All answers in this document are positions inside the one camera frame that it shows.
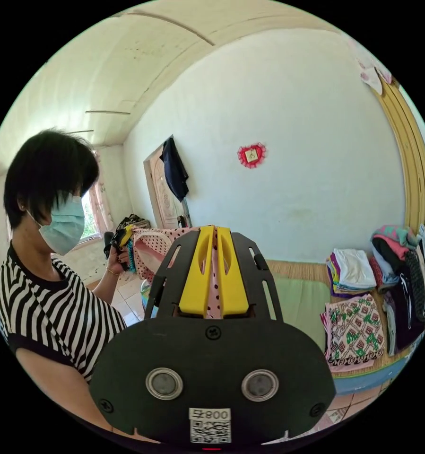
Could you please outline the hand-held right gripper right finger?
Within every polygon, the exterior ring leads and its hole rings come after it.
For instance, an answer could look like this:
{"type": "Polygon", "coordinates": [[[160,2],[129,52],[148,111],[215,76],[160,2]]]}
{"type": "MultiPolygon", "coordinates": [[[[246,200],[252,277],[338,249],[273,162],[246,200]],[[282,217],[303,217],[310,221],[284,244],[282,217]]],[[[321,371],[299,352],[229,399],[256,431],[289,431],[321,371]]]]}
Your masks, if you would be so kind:
{"type": "Polygon", "coordinates": [[[217,227],[217,282],[221,317],[245,316],[249,310],[231,230],[217,227]]]}

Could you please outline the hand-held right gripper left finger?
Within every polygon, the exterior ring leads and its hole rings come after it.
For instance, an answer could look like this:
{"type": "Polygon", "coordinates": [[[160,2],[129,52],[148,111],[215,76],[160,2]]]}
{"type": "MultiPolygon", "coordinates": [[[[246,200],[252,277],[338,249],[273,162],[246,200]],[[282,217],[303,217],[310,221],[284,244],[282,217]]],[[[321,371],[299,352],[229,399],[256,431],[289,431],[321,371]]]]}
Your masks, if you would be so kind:
{"type": "Polygon", "coordinates": [[[206,316],[210,290],[214,226],[201,227],[193,249],[179,310],[183,316],[206,316]]]}

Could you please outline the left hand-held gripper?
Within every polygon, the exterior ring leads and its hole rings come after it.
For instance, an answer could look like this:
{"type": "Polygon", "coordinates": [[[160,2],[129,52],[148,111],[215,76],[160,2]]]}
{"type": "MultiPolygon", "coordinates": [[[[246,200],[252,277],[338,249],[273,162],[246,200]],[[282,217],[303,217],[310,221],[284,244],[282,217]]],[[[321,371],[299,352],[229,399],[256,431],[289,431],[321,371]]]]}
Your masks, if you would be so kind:
{"type": "Polygon", "coordinates": [[[115,249],[117,254],[122,253],[122,250],[127,246],[132,233],[132,227],[125,227],[124,229],[116,230],[110,241],[110,245],[115,249]]]}

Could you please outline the person's left hand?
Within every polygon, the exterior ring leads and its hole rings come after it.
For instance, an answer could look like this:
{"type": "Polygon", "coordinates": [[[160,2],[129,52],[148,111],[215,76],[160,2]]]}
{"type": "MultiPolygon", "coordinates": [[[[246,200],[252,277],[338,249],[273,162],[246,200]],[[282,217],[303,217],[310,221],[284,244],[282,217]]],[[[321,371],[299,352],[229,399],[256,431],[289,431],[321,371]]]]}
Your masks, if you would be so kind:
{"type": "Polygon", "coordinates": [[[118,248],[111,246],[107,262],[107,270],[111,274],[121,275],[127,270],[129,263],[129,251],[126,246],[118,248]]]}

